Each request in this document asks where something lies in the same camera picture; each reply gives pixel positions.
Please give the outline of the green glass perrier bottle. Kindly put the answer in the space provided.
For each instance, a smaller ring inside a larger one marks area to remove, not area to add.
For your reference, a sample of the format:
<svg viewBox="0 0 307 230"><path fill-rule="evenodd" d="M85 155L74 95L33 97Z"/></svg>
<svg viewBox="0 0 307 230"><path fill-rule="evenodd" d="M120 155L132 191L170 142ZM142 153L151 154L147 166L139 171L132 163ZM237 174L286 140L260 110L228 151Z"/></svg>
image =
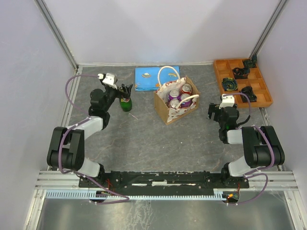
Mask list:
<svg viewBox="0 0 307 230"><path fill-rule="evenodd" d="M132 99L131 98L127 99L127 98L121 97L119 99L119 104L120 104L121 109L124 112L129 112L132 110Z"/></svg>

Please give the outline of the red coke can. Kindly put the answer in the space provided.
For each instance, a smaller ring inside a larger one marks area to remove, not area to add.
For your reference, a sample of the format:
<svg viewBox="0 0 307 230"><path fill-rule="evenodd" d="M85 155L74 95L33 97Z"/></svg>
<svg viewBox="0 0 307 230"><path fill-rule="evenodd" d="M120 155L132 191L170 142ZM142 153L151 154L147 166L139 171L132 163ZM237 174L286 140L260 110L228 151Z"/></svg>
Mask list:
<svg viewBox="0 0 307 230"><path fill-rule="evenodd" d="M180 92L181 94L192 95L192 86L186 83L180 88Z"/></svg>
<svg viewBox="0 0 307 230"><path fill-rule="evenodd" d="M176 109L177 106L179 105L180 101L178 99L173 99L171 101L169 101L168 105L169 105L169 108L173 108L173 109Z"/></svg>

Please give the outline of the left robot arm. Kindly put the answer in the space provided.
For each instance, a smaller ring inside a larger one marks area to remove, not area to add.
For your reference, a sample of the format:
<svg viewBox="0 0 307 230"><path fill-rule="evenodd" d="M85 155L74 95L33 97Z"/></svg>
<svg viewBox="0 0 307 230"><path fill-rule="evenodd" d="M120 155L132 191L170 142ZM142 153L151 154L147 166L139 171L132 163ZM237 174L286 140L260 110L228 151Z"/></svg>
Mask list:
<svg viewBox="0 0 307 230"><path fill-rule="evenodd" d="M130 98L132 84L116 89L103 84L104 90L94 89L90 93L88 117L70 127L54 128L47 154L47 164L63 173L78 173L89 177L90 182L101 187L106 182L103 165L85 157L85 140L105 129L110 120L109 108L116 99L124 103L124 111L132 109Z"/></svg>

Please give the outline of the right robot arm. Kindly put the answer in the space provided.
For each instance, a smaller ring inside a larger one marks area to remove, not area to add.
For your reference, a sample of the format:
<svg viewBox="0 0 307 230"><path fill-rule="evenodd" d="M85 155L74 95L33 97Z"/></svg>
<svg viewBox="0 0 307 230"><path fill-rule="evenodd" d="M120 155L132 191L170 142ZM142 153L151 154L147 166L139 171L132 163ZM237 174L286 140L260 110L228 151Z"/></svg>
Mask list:
<svg viewBox="0 0 307 230"><path fill-rule="evenodd" d="M209 183L219 183L232 187L247 183L253 173L282 165L285 154L277 134L272 126L245 126L237 123L239 111L236 104L222 106L209 104L208 118L219 124L219 139L224 144L242 145L243 156L236 161L226 163L220 173L213 173L206 178Z"/></svg>

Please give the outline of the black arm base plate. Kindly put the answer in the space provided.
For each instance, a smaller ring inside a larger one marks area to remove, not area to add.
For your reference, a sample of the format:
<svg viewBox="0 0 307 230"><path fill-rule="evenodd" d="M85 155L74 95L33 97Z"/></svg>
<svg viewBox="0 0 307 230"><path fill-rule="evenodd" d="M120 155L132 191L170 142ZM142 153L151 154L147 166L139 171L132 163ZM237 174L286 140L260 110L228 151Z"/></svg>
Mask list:
<svg viewBox="0 0 307 230"><path fill-rule="evenodd" d="M121 195L213 195L214 189L249 188L248 179L228 173L201 172L105 172L95 182L81 178L79 187L110 188Z"/></svg>

